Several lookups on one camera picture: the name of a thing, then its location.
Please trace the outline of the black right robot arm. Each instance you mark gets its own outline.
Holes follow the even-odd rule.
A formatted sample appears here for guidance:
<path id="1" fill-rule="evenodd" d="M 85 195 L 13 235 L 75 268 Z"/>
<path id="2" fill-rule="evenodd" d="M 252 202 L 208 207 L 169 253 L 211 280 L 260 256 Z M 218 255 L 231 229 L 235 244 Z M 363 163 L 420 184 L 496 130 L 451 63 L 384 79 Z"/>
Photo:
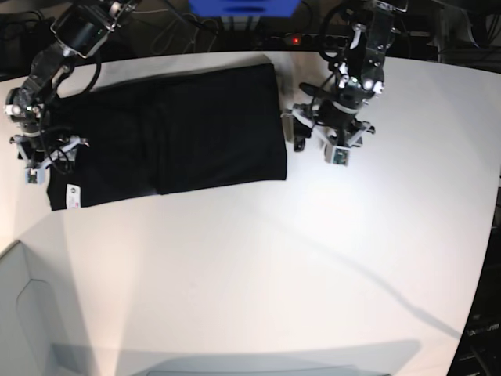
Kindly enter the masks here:
<path id="1" fill-rule="evenodd" d="M 4 113 L 21 133 L 9 142 L 25 164 L 30 184 L 40 184 L 53 166 L 67 172 L 77 148 L 88 140 L 63 126 L 50 124 L 50 110 L 59 86 L 74 72 L 79 58 L 96 57 L 96 72 L 82 95 L 91 91 L 101 71 L 99 49 L 109 36 L 137 10 L 140 1 L 76 1 L 51 26 L 55 41 L 34 58 L 23 84 L 11 89 Z"/>

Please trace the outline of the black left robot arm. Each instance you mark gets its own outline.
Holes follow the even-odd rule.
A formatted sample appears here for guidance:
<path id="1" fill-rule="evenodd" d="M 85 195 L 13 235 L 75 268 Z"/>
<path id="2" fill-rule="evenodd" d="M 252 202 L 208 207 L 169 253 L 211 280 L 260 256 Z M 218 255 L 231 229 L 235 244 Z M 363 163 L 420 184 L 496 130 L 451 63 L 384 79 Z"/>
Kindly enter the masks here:
<path id="1" fill-rule="evenodd" d="M 384 91 L 384 63 L 395 40 L 395 20 L 405 13 L 407 1 L 343 1 L 324 17 L 319 29 L 319 55 L 330 75 L 321 85 L 302 82 L 308 103 L 295 104 L 285 115 L 293 120 L 295 152 L 305 149 L 307 139 L 318 135 L 334 155 L 346 156 L 362 146 L 362 137 L 375 133 L 368 121 L 357 116 L 368 102 Z M 330 21 L 346 16 L 346 44 L 334 54 L 326 49 Z"/>

